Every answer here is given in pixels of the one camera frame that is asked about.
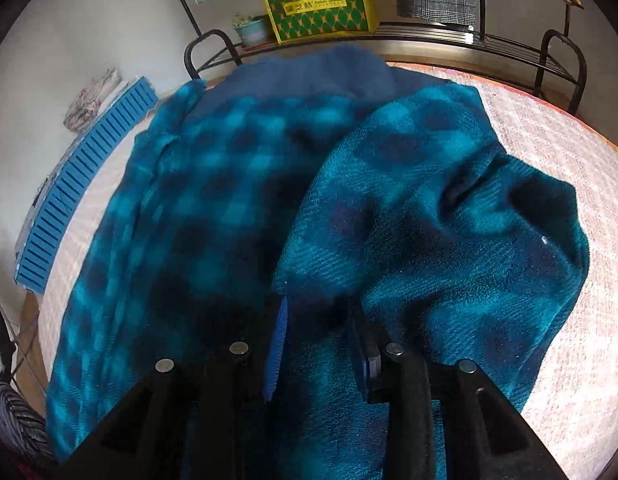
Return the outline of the black metal clothes rack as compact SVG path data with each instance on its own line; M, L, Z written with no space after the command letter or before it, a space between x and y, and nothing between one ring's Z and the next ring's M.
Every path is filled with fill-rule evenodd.
M194 18L192 9L187 0L180 0L181 6L189 18L197 37L184 49L183 63L185 70L192 79L198 79L201 73L211 70L223 64L232 63L241 66L245 58L265 55L284 49L296 49L300 47L313 47L319 44L335 44L345 41L372 41L375 44L428 44L429 46L447 47L455 50L470 50L505 58L511 62L533 67L535 79L532 84L488 73L484 68L470 68L468 72L487 79L504 82L510 86L530 92L536 98L546 100L548 96L542 90L544 76L550 74L573 85L574 90L568 101L566 111L575 115L582 102L587 78L588 68L582 49L568 37L568 32L559 32L549 29L544 33L541 45L538 49L521 44L520 42L490 35L485 32L485 27L475 32L469 26L445 25L445 24L420 24L412 22L382 22L376 26L374 32L345 35L337 32L324 38L311 38L292 40L288 44L280 44L275 40L267 40L263 44L254 47L246 47L240 42L234 42L230 36L220 29L209 29L204 32ZM572 74L550 53L550 44L553 40L562 42L569 47L577 58L578 71Z

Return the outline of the blue slatted plastic crate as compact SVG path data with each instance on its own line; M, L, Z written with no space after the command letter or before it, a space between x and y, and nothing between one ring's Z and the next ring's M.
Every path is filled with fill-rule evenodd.
M79 134L36 193L15 245L14 281L42 294L62 238L82 197L118 144L158 103L145 77L135 79Z

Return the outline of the floral fabric bundle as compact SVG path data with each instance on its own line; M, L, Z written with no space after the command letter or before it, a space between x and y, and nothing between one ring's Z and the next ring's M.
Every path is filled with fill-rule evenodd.
M112 96L121 81L120 72L116 67L109 67L100 78L93 79L70 104L62 122L64 126L73 133L82 133L88 129L100 115L103 103Z

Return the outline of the small potted plant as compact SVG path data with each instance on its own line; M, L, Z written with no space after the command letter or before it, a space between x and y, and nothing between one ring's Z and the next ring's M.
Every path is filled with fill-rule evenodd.
M237 13L232 22L244 48L259 47L275 39L268 15L244 15Z

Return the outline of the yellow green patterned bag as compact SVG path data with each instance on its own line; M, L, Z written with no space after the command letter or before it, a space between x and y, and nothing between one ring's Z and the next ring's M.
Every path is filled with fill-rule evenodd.
M372 35L372 0L263 0L278 44Z

